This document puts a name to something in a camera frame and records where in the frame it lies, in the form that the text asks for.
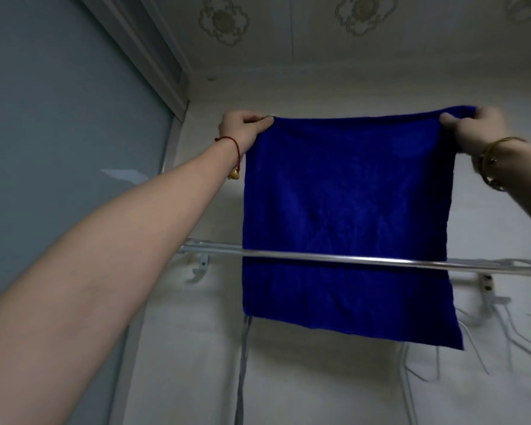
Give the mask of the person's left hand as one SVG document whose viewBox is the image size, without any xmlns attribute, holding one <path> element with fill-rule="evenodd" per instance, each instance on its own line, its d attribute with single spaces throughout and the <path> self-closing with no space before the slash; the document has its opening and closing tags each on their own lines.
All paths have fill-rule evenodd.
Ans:
<svg viewBox="0 0 531 425">
<path fill-rule="evenodd" d="M 234 110 L 226 112 L 219 124 L 219 137 L 230 137 L 237 143 L 240 154 L 244 155 L 254 144 L 261 133 L 253 133 L 247 127 L 247 120 L 252 118 L 274 118 L 252 110 Z"/>
</svg>

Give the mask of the person's right hand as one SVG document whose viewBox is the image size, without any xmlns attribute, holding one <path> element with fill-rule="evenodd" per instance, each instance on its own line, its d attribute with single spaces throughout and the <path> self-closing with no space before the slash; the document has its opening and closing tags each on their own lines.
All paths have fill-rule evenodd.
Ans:
<svg viewBox="0 0 531 425">
<path fill-rule="evenodd" d="M 512 135 L 506 117 L 496 106 L 479 107 L 472 118 L 461 118 L 458 129 L 449 131 L 460 152 L 470 157 L 479 157 L 488 145 Z"/>
</svg>

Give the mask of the blue towel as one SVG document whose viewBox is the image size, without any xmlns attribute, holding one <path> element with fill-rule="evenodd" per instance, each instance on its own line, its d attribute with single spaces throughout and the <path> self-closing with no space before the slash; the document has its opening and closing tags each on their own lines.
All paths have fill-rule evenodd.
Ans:
<svg viewBox="0 0 531 425">
<path fill-rule="evenodd" d="M 242 246 L 445 261 L 455 137 L 441 113 L 276 118 L 246 154 Z M 447 271 L 245 257 L 253 317 L 463 350 Z"/>
</svg>

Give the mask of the person's left forearm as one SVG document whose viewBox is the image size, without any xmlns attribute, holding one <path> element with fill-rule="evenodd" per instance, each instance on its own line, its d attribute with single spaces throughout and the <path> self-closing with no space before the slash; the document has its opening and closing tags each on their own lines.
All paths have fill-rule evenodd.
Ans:
<svg viewBox="0 0 531 425">
<path fill-rule="evenodd" d="M 253 141 L 233 138 L 94 210 L 0 296 L 0 425 L 63 425 Z"/>
</svg>

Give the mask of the person's right forearm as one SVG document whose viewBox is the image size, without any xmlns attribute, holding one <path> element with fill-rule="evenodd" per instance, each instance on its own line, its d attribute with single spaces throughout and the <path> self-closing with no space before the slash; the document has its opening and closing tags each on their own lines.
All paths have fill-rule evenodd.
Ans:
<svg viewBox="0 0 531 425">
<path fill-rule="evenodd" d="M 506 192 L 531 218 L 531 143 L 506 137 L 491 143 L 476 160 L 484 183 Z"/>
</svg>

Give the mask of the bunch of white clothes hangers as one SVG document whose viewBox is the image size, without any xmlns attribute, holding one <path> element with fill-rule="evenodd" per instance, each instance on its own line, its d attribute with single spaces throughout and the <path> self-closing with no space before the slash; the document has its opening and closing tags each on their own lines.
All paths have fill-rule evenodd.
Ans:
<svg viewBox="0 0 531 425">
<path fill-rule="evenodd" d="M 476 325 L 483 324 L 486 320 L 490 318 L 495 318 L 498 325 L 501 328 L 502 334 L 505 338 L 506 346 L 506 357 L 508 370 L 514 370 L 513 358 L 512 358 L 512 348 L 516 347 L 518 350 L 524 352 L 529 357 L 531 357 L 531 338 L 525 336 L 518 328 L 515 323 L 514 317 L 511 312 L 510 305 L 512 299 L 509 296 L 501 296 L 497 294 L 489 295 L 484 293 L 480 285 L 480 275 L 477 275 L 477 289 L 481 297 L 481 308 L 480 316 L 473 316 L 472 314 L 464 311 L 461 308 L 456 308 L 456 310 L 462 315 L 466 316 Z M 397 365 L 397 373 L 399 377 L 399 383 L 401 387 L 401 394 L 403 397 L 403 403 L 405 408 L 405 413 L 407 417 L 408 425 L 419 425 L 415 397 L 412 391 L 410 377 L 415 377 L 416 379 L 425 382 L 433 383 L 439 382 L 441 378 L 441 364 L 440 364 L 440 347 L 434 347 L 435 352 L 435 378 L 433 380 L 426 379 L 416 371 L 411 369 L 408 365 L 408 356 L 411 344 L 409 342 L 401 342 L 399 347 L 399 363 Z"/>
</svg>

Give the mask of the frosted glass sliding door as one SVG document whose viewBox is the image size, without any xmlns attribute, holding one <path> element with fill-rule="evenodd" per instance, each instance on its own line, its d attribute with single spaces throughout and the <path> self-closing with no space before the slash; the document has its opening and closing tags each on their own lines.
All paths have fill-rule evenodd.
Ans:
<svg viewBox="0 0 531 425">
<path fill-rule="evenodd" d="M 81 0 L 0 0 L 0 293 L 172 167 L 179 121 Z"/>
</svg>

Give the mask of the metal towel rail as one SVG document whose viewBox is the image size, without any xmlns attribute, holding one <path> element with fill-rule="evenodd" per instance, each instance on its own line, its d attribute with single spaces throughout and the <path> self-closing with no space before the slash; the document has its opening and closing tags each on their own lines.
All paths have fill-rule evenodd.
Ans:
<svg viewBox="0 0 531 425">
<path fill-rule="evenodd" d="M 244 249 L 241 245 L 234 245 L 231 243 L 200 241 L 192 238 L 188 239 L 179 248 L 179 253 L 215 254 L 250 258 L 283 259 L 288 261 L 357 264 L 531 277 L 531 259 L 524 258 L 503 258 L 494 260 L 450 258 L 445 261 L 423 261 L 416 259 L 343 256 L 294 251 L 253 250 Z"/>
</svg>

